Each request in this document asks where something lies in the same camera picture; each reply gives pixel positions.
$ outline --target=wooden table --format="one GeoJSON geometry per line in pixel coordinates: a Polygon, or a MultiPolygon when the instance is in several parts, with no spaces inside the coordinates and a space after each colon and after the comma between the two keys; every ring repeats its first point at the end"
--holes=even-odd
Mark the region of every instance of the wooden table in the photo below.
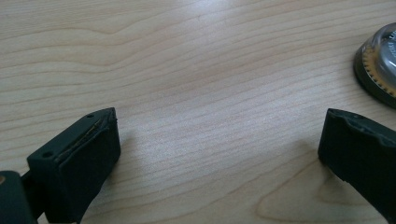
{"type": "MultiPolygon", "coordinates": [[[[352,59],[396,2],[2,1],[0,170],[114,106],[83,223],[386,223],[318,161],[329,107],[396,128],[352,59]]],[[[44,216],[40,223],[47,223],[44,216]]]]}

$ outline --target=wood grain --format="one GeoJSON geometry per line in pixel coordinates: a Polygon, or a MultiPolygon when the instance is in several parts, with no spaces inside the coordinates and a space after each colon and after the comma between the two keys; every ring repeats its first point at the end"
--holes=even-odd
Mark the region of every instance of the wood grain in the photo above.
{"type": "MultiPolygon", "coordinates": [[[[386,223],[318,162],[327,108],[396,128],[353,76],[391,0],[0,2],[0,170],[115,106],[83,223],[386,223]]],[[[47,223],[44,216],[40,223],[47,223]]]]}

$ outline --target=light wood surface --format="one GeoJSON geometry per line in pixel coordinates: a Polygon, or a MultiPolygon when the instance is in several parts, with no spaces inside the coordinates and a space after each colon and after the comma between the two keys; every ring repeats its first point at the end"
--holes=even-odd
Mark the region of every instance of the light wood surface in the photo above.
{"type": "MultiPolygon", "coordinates": [[[[114,106],[83,223],[386,223],[318,161],[329,107],[396,129],[352,59],[395,1],[0,2],[0,170],[114,106]]],[[[44,216],[40,223],[47,223],[44,216]]]]}

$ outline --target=table surface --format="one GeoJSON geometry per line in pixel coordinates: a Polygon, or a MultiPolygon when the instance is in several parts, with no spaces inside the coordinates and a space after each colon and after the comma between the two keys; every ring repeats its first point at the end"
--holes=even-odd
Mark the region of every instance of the table surface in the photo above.
{"type": "MultiPolygon", "coordinates": [[[[114,106],[121,156],[83,223],[386,223],[318,161],[329,107],[395,129],[357,83],[396,2],[0,2],[0,170],[114,106]]],[[[47,223],[44,216],[40,223],[47,223]]]]}

